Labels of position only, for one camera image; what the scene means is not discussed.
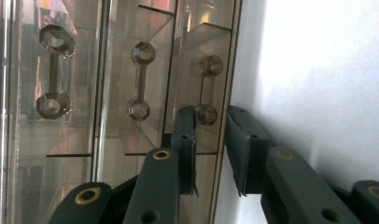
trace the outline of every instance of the white wall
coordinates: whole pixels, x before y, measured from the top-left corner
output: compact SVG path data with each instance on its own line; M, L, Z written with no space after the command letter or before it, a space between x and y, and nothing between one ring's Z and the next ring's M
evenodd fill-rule
M231 105L331 184L379 181L379 0L244 0L237 50ZM226 159L216 223L257 223Z

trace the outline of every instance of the dumbbell-shaped bracket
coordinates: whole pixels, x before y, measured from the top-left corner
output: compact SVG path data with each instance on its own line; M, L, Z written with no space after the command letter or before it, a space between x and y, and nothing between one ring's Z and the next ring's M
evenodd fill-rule
M144 101L147 65L155 60L156 51L148 42L140 42L132 49L131 57L136 68L133 98L128 101L127 114L132 120L143 121L149 116L149 105Z
M222 61L217 55L202 57L196 64L196 71L202 77L199 104L195 106L198 120L202 125L211 126L217 120L218 112L213 107L215 79L222 72Z
M72 104L67 93L58 90L59 60L73 55L75 40L64 28L50 24L40 30L39 42L50 52L49 92L36 100L36 110L44 119L58 119L70 112Z

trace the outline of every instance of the white surface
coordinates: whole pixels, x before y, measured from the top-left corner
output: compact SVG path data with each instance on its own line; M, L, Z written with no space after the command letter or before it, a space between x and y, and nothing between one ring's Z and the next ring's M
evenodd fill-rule
M277 145L298 150L331 184L379 181L379 0L245 0L231 105L249 110ZM222 204L237 194L227 176L216 223L256 223L252 206L254 217L241 220L242 199ZM235 219L218 222L227 216Z

